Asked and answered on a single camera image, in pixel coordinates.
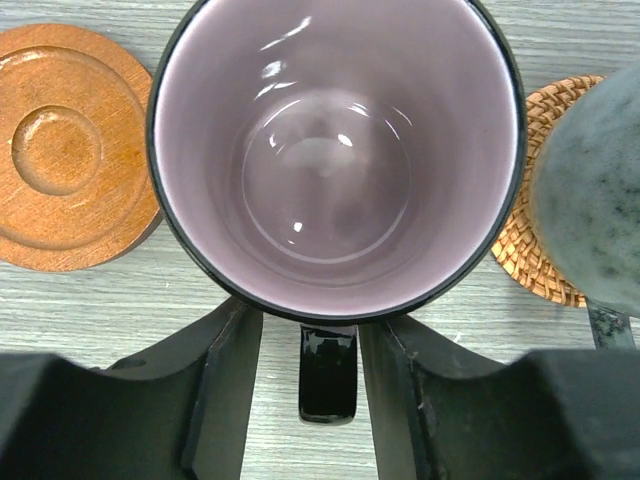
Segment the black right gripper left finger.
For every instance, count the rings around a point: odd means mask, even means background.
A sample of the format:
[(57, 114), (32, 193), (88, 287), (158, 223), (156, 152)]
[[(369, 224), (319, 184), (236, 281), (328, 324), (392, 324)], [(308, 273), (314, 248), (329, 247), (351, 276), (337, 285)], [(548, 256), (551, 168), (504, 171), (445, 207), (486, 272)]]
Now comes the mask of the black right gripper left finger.
[(236, 299), (106, 369), (1, 357), (5, 479), (237, 479), (263, 316)]

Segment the woven rattan coaster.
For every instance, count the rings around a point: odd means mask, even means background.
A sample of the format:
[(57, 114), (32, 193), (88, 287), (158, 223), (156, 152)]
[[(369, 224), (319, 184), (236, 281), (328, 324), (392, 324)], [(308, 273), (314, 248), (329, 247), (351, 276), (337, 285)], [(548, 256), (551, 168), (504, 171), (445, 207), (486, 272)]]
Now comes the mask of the woven rattan coaster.
[(586, 297), (555, 269), (535, 237), (530, 218), (529, 184), (537, 156), (556, 121), (602, 80), (601, 75), (568, 77), (528, 95), (527, 160), (523, 179), (506, 224), (491, 247), (497, 263), (522, 287), (568, 307), (584, 307)]

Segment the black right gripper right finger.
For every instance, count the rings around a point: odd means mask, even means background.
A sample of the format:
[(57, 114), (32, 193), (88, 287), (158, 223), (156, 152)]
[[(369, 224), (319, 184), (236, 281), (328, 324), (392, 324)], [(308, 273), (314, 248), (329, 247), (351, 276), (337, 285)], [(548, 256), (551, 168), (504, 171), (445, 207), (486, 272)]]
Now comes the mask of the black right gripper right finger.
[(359, 330), (382, 479), (635, 479), (639, 354), (504, 365), (402, 316)]

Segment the purple glass cup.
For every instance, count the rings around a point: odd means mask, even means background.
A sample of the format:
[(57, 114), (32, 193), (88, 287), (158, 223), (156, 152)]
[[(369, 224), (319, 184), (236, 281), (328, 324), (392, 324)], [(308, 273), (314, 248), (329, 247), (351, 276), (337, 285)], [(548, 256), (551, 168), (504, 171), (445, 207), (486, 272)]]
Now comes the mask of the purple glass cup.
[(300, 418), (340, 425), (357, 327), (441, 296), (496, 240), (524, 122), (479, 1), (199, 1), (157, 67), (147, 149), (194, 262), (299, 323)]

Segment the brown wooden coaster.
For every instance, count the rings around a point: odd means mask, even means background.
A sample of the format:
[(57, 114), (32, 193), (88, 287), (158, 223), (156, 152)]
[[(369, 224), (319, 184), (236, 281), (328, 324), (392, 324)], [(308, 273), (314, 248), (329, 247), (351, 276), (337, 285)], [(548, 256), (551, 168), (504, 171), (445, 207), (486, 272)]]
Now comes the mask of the brown wooden coaster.
[(139, 245), (160, 213), (145, 149), (149, 72), (93, 31), (1, 35), (1, 257), (48, 272)]

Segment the grey ceramic mug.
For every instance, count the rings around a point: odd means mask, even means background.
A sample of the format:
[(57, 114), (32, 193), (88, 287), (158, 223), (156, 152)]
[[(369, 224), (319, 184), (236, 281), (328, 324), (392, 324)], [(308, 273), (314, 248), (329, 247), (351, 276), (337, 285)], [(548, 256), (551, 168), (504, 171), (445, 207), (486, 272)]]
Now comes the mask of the grey ceramic mug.
[(535, 235), (586, 297), (594, 343), (634, 348), (639, 314), (639, 66), (585, 92), (554, 125), (533, 169)]

